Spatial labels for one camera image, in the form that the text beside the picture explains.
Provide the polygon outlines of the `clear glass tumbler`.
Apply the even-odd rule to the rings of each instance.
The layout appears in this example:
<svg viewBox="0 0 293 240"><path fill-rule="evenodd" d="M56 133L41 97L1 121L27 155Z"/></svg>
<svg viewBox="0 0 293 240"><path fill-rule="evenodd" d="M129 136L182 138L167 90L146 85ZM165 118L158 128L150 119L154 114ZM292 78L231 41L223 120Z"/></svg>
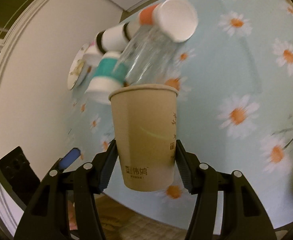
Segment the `clear glass tumbler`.
<svg viewBox="0 0 293 240"><path fill-rule="evenodd" d="M158 27L141 27L112 72L128 85L163 83L177 48L178 44Z"/></svg>

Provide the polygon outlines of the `daisy print blue tablecloth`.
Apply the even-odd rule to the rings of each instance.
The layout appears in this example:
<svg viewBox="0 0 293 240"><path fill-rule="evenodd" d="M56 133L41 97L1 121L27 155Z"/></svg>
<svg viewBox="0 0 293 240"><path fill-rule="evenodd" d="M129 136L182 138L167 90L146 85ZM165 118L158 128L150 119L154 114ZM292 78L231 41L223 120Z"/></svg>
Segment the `daisy print blue tablecloth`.
<svg viewBox="0 0 293 240"><path fill-rule="evenodd" d="M240 170L275 228L293 222L293 6L187 0L194 35L172 57L176 139L221 172Z"/></svg>

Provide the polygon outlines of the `brown paper cup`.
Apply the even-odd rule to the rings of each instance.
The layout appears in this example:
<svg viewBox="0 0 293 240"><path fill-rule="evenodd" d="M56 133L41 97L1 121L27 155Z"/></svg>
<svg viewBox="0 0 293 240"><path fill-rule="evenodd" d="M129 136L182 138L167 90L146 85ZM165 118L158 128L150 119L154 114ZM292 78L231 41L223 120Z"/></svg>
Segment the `brown paper cup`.
<svg viewBox="0 0 293 240"><path fill-rule="evenodd" d="M121 88L109 96L123 181L151 192L174 180L178 91L167 85Z"/></svg>

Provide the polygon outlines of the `teal white paper cup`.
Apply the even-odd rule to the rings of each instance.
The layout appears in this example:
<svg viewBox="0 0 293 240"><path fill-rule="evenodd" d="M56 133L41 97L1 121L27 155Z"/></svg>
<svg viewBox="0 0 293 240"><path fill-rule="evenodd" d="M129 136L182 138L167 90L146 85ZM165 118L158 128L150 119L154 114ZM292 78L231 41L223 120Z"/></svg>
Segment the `teal white paper cup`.
<svg viewBox="0 0 293 240"><path fill-rule="evenodd" d="M119 51L108 51L99 62L85 94L98 103L110 105L109 95L123 87L127 66L119 62Z"/></svg>

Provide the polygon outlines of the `pink white paper cup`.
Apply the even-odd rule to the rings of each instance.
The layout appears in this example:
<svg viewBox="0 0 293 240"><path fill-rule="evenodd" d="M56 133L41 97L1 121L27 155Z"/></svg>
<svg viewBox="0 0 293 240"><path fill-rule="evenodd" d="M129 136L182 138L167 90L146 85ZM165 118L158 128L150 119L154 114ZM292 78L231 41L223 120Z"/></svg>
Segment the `pink white paper cup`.
<svg viewBox="0 0 293 240"><path fill-rule="evenodd" d="M85 51L83 59L89 66L91 66L92 68L96 68L100 63L103 55L104 54L99 50L97 45L94 42L92 42Z"/></svg>

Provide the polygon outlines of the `black striped white paper cup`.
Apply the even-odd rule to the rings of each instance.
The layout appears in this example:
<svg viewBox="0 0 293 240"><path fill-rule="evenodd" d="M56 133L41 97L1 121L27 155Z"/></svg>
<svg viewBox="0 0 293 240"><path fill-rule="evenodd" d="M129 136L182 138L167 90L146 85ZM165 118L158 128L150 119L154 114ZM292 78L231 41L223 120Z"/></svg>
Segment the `black striped white paper cup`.
<svg viewBox="0 0 293 240"><path fill-rule="evenodd" d="M95 38L97 50L105 54L108 51L122 52L140 28L137 21L130 21L99 32Z"/></svg>

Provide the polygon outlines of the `floral white bowl with fruit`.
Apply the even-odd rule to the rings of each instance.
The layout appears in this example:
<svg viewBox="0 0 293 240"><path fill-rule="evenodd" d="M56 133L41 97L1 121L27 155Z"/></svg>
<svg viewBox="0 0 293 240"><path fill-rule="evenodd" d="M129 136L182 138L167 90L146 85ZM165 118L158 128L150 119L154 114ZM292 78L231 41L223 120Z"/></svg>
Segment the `floral white bowl with fruit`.
<svg viewBox="0 0 293 240"><path fill-rule="evenodd" d="M73 62L71 64L68 77L67 77L67 88L72 90L78 87L87 76L87 70L89 65L84 59L84 54L89 48L90 43L85 43L78 50Z"/></svg>

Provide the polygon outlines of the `orange white paper cup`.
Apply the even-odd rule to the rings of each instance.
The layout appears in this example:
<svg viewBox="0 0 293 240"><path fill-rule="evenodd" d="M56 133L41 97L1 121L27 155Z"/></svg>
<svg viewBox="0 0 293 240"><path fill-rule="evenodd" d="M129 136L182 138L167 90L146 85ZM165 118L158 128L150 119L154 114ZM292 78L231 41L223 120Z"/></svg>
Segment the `orange white paper cup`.
<svg viewBox="0 0 293 240"><path fill-rule="evenodd" d="M198 26L198 16L188 0L165 0L141 10L140 25L155 25L176 43L192 37Z"/></svg>

